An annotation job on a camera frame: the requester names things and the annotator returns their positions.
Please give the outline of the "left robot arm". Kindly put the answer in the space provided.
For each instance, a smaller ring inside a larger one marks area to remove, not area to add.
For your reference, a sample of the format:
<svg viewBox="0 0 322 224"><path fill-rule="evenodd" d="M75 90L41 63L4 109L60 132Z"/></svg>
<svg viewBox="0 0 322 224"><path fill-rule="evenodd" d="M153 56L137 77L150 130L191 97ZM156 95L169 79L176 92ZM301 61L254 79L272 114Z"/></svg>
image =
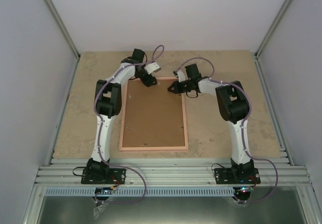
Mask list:
<svg viewBox="0 0 322 224"><path fill-rule="evenodd" d="M122 90L131 79L140 79L147 86L157 84L153 72L160 70L156 62L148 61L146 53L134 49L123 59L117 71L105 80L98 80L95 89L94 112L97 116L95 146L83 169L82 184L124 184L127 167L110 164L112 128L122 108Z"/></svg>

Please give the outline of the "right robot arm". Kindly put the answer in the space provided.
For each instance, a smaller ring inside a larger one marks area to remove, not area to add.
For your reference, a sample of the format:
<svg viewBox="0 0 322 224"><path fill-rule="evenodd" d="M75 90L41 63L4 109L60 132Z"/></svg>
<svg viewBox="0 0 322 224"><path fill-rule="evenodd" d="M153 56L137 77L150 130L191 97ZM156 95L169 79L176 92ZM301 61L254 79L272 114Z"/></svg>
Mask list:
<svg viewBox="0 0 322 224"><path fill-rule="evenodd" d="M195 91L196 94L214 95L217 98L219 113L229 126L232 144L231 167L217 164L218 168L211 168L216 183L256 185L254 161L248 156L247 117L251 108L241 83L225 83L202 77L196 64L188 65L185 69L186 75L181 70L174 71L177 80L168 87L168 91L174 94Z"/></svg>

